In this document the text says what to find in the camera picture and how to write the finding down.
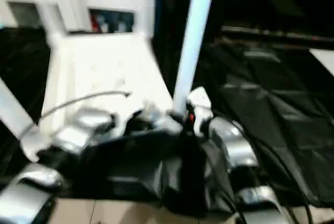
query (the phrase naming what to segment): black tarp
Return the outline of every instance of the black tarp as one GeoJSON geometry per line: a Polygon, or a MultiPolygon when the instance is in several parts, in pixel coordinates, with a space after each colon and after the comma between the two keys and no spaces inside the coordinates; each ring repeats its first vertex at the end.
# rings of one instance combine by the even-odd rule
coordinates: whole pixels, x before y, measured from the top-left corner
{"type": "Polygon", "coordinates": [[[145,202],[197,218],[219,214],[227,220],[235,212],[226,157],[205,139],[146,131],[89,153],[92,158],[63,196],[145,202]]]}
{"type": "Polygon", "coordinates": [[[297,181],[309,203],[324,207],[334,205],[333,82],[309,51],[221,44],[202,51],[194,87],[242,125],[279,187],[293,194],[297,181]]]}
{"type": "MultiPolygon", "coordinates": [[[[156,0],[155,38],[167,35],[170,46],[182,46],[189,2],[156,0]]],[[[222,26],[256,29],[263,38],[268,37],[267,30],[281,36],[293,32],[332,38],[332,17],[328,0],[212,0],[205,39],[216,38],[222,26]]],[[[321,44],[332,48],[326,42],[321,44]]]]}

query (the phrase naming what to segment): black fabric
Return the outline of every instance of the black fabric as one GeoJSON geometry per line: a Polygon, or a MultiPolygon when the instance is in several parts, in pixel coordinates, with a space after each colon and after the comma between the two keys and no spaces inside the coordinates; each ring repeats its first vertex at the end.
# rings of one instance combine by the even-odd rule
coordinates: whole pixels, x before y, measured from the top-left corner
{"type": "MultiPolygon", "coordinates": [[[[0,30],[0,76],[37,123],[41,115],[50,49],[43,30],[0,30]]],[[[10,181],[28,160],[12,133],[0,123],[0,185],[10,181]]]]}
{"type": "MultiPolygon", "coordinates": [[[[155,40],[164,38],[169,47],[182,47],[189,2],[158,0],[155,40]]],[[[288,32],[307,34],[316,44],[319,36],[334,37],[332,17],[327,0],[212,0],[205,41],[218,37],[222,26],[234,26],[256,29],[264,38],[270,38],[265,30],[277,32],[277,36],[288,32]]],[[[327,47],[330,43],[332,40],[319,42],[327,47]]]]}
{"type": "Polygon", "coordinates": [[[214,108],[249,133],[276,184],[295,192],[292,174],[311,204],[334,204],[334,77],[314,56],[302,50],[207,46],[196,81],[194,87],[204,85],[214,108]]]}

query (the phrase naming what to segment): white vertical bar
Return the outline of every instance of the white vertical bar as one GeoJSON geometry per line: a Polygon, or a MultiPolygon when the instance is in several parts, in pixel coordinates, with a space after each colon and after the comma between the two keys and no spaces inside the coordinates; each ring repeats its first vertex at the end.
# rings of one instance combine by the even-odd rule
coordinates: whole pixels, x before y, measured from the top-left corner
{"type": "Polygon", "coordinates": [[[36,7],[47,32],[48,43],[52,48],[56,48],[61,38],[66,34],[63,23],[55,10],[50,9],[50,5],[45,0],[36,0],[36,7]]]}
{"type": "Polygon", "coordinates": [[[70,0],[70,2],[78,24],[78,29],[92,32],[90,15],[85,0],[70,0]]]}
{"type": "Polygon", "coordinates": [[[173,110],[183,115],[192,88],[211,0],[191,0],[180,65],[174,92],[173,110]]]}
{"type": "Polygon", "coordinates": [[[51,11],[57,15],[59,26],[61,28],[64,28],[63,26],[65,26],[67,31],[78,30],[79,26],[71,0],[57,0],[57,6],[50,5],[49,7],[51,11]]]}
{"type": "Polygon", "coordinates": [[[140,35],[146,35],[146,2],[145,0],[136,0],[135,23],[133,26],[134,32],[140,35]]]}

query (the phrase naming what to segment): wire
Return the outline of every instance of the wire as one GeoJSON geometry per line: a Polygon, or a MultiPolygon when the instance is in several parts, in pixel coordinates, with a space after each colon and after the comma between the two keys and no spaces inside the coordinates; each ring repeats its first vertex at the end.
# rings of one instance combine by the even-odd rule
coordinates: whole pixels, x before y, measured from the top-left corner
{"type": "Polygon", "coordinates": [[[306,195],[304,194],[304,192],[299,187],[299,185],[298,185],[295,177],[293,176],[293,174],[290,172],[290,170],[288,169],[288,167],[285,165],[285,163],[283,162],[283,160],[281,159],[281,157],[274,151],[274,149],[271,146],[269,146],[266,142],[264,142],[263,140],[256,138],[255,136],[251,135],[250,133],[246,133],[246,131],[244,129],[242,129],[239,125],[237,125],[227,115],[225,115],[225,114],[223,114],[223,113],[221,113],[221,112],[219,112],[217,110],[214,110],[214,109],[211,109],[211,111],[214,114],[218,115],[218,116],[224,117],[227,121],[229,121],[231,124],[233,124],[241,133],[244,133],[246,139],[253,139],[253,140],[255,140],[252,143],[253,143],[253,145],[257,146],[257,148],[259,148],[257,142],[260,142],[276,157],[276,159],[280,162],[280,164],[284,168],[285,172],[288,174],[288,177],[290,178],[290,180],[293,182],[293,184],[297,188],[297,191],[298,191],[300,197],[302,198],[302,201],[304,202],[304,207],[305,207],[306,215],[307,215],[307,218],[308,218],[308,223],[309,224],[314,224],[314,221],[313,221],[313,218],[312,218],[312,214],[311,214],[311,210],[309,208],[306,195]]]}
{"type": "MultiPolygon", "coordinates": [[[[80,102],[80,101],[84,101],[84,100],[88,100],[88,99],[92,99],[95,97],[99,97],[99,96],[106,96],[106,95],[124,95],[124,96],[129,96],[130,93],[126,93],[123,91],[105,91],[105,92],[97,92],[97,93],[91,93],[90,95],[86,95],[74,100],[69,100],[64,102],[63,104],[60,104],[54,108],[51,108],[50,110],[48,110],[46,113],[44,113],[43,115],[41,115],[41,117],[39,118],[39,120],[42,120],[48,116],[50,116],[51,114],[55,113],[56,111],[58,111],[59,109],[65,108],[69,105],[72,105],[74,103],[80,102]]],[[[35,123],[31,123],[28,126],[25,127],[25,129],[22,131],[22,133],[19,135],[18,139],[22,139],[33,127],[35,126],[35,123]]]]}

